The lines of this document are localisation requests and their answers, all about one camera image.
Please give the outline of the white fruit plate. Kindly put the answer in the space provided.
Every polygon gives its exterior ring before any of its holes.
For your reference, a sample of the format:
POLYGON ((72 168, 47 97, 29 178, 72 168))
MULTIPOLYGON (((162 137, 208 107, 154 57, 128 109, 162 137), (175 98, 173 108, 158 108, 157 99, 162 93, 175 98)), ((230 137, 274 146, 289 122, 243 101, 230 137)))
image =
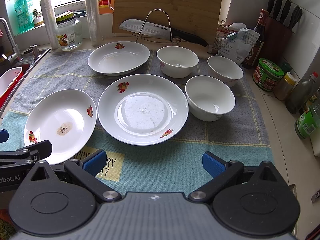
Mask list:
POLYGON ((63 89, 41 100, 28 116, 24 127, 25 146, 48 140, 50 165, 67 161, 88 142, 97 122, 93 99, 77 89, 63 89))
POLYGON ((111 83, 97 106, 99 122, 114 139, 130 145, 160 144, 175 136, 189 115, 187 98, 172 81, 135 74, 111 83))
POLYGON ((94 50, 88 57, 88 65, 100 74, 121 76, 137 70, 149 57, 149 49, 140 43, 116 41, 94 50))

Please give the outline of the white bowl pink flowers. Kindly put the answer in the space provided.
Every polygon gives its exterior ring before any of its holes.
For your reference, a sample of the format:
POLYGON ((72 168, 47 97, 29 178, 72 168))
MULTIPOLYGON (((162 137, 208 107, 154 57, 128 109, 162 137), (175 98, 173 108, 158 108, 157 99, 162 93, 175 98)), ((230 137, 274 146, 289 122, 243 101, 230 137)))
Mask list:
POLYGON ((172 78, 189 76, 199 63, 198 56, 190 49, 179 46, 166 46, 157 50, 161 71, 172 78))

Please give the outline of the steel sink faucet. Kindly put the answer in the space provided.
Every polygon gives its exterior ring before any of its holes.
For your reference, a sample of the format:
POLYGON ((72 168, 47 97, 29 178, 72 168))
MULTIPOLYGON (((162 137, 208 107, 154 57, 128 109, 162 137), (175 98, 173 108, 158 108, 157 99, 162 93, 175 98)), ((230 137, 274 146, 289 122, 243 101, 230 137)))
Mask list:
POLYGON ((5 33, 7 35, 7 38, 11 45, 12 54, 9 56, 6 56, 5 54, 2 54, 3 59, 7 61, 9 64, 13 64, 15 61, 21 61, 23 59, 20 49, 18 47, 18 44, 15 42, 13 35, 11 34, 10 28, 8 26, 8 23, 6 19, 0 18, 0 22, 3 24, 5 33))

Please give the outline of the steel sink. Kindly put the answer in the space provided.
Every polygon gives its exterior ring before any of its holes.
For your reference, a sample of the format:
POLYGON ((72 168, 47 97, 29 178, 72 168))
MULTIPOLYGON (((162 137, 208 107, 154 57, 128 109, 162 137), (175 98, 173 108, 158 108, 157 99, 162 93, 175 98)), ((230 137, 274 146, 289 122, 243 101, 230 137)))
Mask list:
POLYGON ((16 62, 6 71, 1 70, 1 115, 4 113, 10 100, 18 90, 28 74, 36 65, 51 51, 50 48, 40 50, 38 59, 34 59, 33 54, 27 54, 22 61, 16 62))

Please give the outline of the sink soap dispenser knob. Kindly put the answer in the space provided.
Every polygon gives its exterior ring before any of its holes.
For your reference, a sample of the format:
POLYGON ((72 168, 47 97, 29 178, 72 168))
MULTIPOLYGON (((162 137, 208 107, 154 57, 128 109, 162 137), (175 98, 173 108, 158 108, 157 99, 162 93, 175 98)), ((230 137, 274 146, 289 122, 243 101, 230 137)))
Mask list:
POLYGON ((32 45, 29 48, 25 49, 23 53, 25 55, 32 53, 35 60, 38 59, 40 56, 40 50, 37 44, 32 45))

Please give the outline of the green lid sauce jar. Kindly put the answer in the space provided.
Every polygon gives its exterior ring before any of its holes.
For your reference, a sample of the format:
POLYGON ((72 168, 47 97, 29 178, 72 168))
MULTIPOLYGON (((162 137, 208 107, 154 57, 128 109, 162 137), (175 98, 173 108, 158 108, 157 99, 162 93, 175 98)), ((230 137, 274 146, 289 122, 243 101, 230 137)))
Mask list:
POLYGON ((252 78, 255 84, 266 92, 271 92, 283 78, 284 72, 270 60, 260 58, 252 78))

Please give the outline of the green label glass jar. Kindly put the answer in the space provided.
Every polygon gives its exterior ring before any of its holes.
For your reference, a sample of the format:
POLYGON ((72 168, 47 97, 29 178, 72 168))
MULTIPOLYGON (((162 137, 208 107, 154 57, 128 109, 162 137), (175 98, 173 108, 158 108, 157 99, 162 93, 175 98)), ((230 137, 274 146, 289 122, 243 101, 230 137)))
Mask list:
POLYGON ((319 115, 319 99, 317 99, 295 122, 295 131, 300 139, 310 137, 310 134, 319 128, 319 115))

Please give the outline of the yellow lid spice jar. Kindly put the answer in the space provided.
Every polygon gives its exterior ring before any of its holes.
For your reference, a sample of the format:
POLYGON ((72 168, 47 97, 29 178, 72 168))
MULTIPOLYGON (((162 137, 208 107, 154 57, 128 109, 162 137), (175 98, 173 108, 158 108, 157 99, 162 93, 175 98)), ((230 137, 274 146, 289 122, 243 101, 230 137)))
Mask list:
POLYGON ((284 101, 293 90, 296 82, 296 78, 290 72, 286 72, 284 77, 279 81, 273 90, 276 98, 280 101, 284 101))

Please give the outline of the green dish soap bottle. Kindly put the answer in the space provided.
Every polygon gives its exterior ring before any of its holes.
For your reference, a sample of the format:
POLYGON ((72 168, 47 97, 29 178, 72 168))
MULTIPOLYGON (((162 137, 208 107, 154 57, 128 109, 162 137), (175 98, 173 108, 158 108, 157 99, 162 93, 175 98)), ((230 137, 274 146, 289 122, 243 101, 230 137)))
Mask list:
POLYGON ((32 0, 17 0, 14 4, 19 33, 34 27, 32 0))

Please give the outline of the small potted succulent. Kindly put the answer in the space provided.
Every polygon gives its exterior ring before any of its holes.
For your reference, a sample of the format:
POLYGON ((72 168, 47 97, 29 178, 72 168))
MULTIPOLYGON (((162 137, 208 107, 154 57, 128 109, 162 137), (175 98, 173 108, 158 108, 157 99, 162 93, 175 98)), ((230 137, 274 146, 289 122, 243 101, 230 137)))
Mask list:
POLYGON ((44 24, 42 12, 38 11, 37 9, 33 9, 33 23, 34 23, 34 27, 38 27, 44 24))

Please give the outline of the glass jar green lid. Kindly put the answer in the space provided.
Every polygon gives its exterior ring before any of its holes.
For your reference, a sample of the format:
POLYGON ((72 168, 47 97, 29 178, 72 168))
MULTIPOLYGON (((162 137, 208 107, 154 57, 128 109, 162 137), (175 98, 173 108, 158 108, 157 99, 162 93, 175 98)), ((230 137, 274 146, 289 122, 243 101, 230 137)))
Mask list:
POLYGON ((55 37, 62 51, 71 51, 82 43, 82 23, 69 10, 56 18, 57 29, 55 37))

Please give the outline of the plastic wrap roll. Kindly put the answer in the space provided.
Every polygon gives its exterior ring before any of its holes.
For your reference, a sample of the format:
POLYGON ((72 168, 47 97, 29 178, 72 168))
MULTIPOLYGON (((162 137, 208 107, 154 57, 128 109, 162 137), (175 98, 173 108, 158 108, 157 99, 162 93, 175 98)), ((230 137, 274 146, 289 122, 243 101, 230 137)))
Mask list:
POLYGON ((98 0, 85 0, 85 6, 91 44, 96 47, 103 42, 100 30, 98 0))
POLYGON ((40 0, 40 7, 50 46, 52 50, 56 50, 60 47, 60 45, 55 35, 57 23, 54 7, 52 6, 51 0, 40 0))

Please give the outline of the steel santoku knife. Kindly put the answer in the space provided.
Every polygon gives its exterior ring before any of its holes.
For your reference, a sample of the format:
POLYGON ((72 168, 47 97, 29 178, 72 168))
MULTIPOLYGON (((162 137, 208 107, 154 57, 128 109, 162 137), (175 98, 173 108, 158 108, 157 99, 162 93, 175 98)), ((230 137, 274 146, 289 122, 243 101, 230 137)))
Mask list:
MULTIPOLYGON (((137 19, 128 19, 122 22, 119 26, 120 29, 125 31, 130 31, 132 33, 139 33, 144 21, 137 19)), ((185 31, 177 30, 175 28, 169 28, 163 25, 146 22, 144 24, 143 30, 141 31, 142 35, 157 37, 171 41, 171 34, 173 37, 180 38, 187 42, 199 44, 203 47, 208 46, 208 42, 203 38, 200 38, 194 34, 187 33, 185 31)))

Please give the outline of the wooden knife block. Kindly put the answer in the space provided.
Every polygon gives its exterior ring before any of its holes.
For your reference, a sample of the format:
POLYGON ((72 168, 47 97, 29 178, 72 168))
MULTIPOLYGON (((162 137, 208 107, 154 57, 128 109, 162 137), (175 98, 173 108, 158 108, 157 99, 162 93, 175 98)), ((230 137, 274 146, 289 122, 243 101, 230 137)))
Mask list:
POLYGON ((268 0, 267 11, 272 15, 267 18, 265 28, 265 42, 260 52, 260 57, 278 63, 280 58, 289 44, 293 34, 292 29, 300 20, 303 11, 297 5, 292 11, 288 25, 284 24, 287 19, 292 1, 286 0, 268 0))

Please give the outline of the bamboo cutting board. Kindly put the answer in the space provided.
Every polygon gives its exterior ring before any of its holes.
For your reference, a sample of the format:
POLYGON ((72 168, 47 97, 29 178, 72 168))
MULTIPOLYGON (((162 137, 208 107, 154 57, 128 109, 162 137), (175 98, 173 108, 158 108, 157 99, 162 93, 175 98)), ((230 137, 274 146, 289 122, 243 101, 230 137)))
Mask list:
POLYGON ((112 31, 124 20, 145 20, 152 9, 163 9, 170 17, 171 27, 194 34, 213 44, 222 0, 115 0, 112 31))

